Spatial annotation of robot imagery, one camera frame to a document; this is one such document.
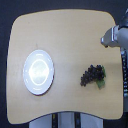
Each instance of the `black background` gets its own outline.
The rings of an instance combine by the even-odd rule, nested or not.
[[[7,52],[12,24],[18,16],[45,10],[87,9],[109,12],[118,24],[127,7],[128,0],[0,0],[0,128],[29,127],[28,123],[9,124],[6,110]],[[119,120],[104,120],[104,128],[125,128],[126,124],[127,113]]]

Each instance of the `wooden table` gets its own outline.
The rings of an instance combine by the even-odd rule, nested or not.
[[[7,61],[7,115],[12,124],[62,111],[77,111],[105,119],[123,113],[123,79],[119,48],[105,49],[100,38],[114,20],[108,13],[58,10],[28,14],[13,24]],[[53,85],[42,95],[31,94],[23,81],[27,56],[42,49],[52,58]],[[84,71],[104,65],[107,77],[101,90],[96,83],[80,86]]]

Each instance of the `round plate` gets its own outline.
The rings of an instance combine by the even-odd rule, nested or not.
[[[45,93],[52,84],[54,67],[51,57],[43,50],[35,50],[26,59],[23,78],[27,89],[35,94]]]

